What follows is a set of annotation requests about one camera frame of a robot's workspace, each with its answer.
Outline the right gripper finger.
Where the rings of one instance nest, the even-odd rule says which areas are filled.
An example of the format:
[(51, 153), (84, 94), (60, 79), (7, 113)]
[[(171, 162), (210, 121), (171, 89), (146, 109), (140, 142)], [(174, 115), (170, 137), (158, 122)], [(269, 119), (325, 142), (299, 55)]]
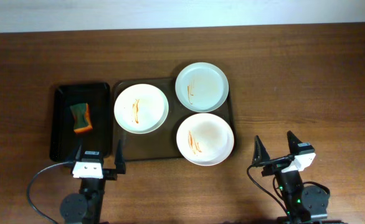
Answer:
[(261, 162), (266, 162), (270, 160), (270, 156), (260, 140), (259, 136), (254, 137), (254, 154), (252, 159), (252, 164), (259, 164)]
[(310, 145), (301, 142), (291, 131), (287, 132), (288, 146), (291, 154), (310, 153)]

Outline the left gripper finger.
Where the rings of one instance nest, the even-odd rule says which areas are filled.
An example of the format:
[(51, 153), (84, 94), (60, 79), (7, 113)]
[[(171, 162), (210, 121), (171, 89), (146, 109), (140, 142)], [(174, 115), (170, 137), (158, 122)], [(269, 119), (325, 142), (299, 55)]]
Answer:
[(116, 145), (116, 154), (115, 154), (115, 168), (116, 170), (125, 170), (125, 160), (123, 158), (123, 141), (120, 139)]
[(77, 145), (74, 147), (72, 152), (66, 157), (67, 162), (79, 161), (81, 158), (81, 150), (82, 150), (83, 140), (79, 138), (77, 141)]

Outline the orange green scrub sponge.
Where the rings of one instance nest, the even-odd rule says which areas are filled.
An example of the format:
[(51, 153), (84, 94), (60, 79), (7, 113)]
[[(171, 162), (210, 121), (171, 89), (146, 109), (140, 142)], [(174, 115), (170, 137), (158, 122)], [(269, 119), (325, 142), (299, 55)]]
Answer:
[(73, 131), (75, 134), (87, 133), (93, 129), (88, 103), (72, 105), (70, 110), (74, 120)]

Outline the pink white plate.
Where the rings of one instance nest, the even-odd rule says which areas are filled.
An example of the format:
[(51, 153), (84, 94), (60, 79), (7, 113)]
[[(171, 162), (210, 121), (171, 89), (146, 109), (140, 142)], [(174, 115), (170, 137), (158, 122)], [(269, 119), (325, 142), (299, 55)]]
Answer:
[(176, 133), (176, 144), (189, 162), (214, 166), (230, 156), (235, 137), (230, 125), (221, 117), (198, 113), (181, 123)]

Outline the cream plate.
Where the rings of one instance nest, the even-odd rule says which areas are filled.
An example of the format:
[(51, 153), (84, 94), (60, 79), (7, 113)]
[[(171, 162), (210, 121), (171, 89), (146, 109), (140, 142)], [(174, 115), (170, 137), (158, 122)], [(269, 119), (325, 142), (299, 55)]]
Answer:
[(158, 129), (169, 112), (169, 102), (159, 88), (135, 84), (123, 90), (114, 104), (118, 125), (133, 134), (147, 134)]

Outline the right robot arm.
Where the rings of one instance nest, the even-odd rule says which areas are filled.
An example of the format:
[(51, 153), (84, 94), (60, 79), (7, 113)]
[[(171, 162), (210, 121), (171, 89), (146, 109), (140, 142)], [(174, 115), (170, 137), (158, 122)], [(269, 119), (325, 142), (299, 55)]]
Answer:
[[(300, 172), (309, 167), (316, 154), (308, 142), (300, 141), (291, 131), (287, 132), (290, 153), (271, 159), (259, 136), (254, 138), (254, 156), (247, 169), (249, 179), (263, 192), (271, 196), (285, 212), (278, 223), (321, 223), (327, 219), (330, 190), (316, 182), (304, 182)], [(250, 169), (261, 167), (262, 176), (273, 177), (275, 194), (265, 190), (250, 175)]]

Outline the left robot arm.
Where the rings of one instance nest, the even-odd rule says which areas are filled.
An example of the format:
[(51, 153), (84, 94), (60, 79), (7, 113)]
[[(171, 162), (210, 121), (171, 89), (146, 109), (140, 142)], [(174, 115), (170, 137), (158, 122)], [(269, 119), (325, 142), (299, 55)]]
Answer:
[(112, 140), (107, 150), (85, 150), (83, 141), (62, 160), (68, 162), (71, 175), (81, 181), (77, 193), (66, 196), (60, 204), (60, 214), (65, 223), (100, 223), (105, 185), (116, 181), (119, 174), (126, 173), (126, 166), (104, 168), (104, 158), (111, 153)]

